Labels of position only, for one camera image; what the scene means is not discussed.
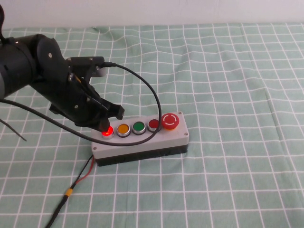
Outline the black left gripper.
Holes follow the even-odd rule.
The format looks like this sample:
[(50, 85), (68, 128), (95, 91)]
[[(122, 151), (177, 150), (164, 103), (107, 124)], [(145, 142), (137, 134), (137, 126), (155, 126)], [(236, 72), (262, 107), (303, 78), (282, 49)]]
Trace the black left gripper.
[(101, 98), (85, 80), (67, 69), (48, 71), (49, 101), (53, 111), (65, 116), (76, 126), (108, 131), (108, 118), (123, 119), (124, 108)]

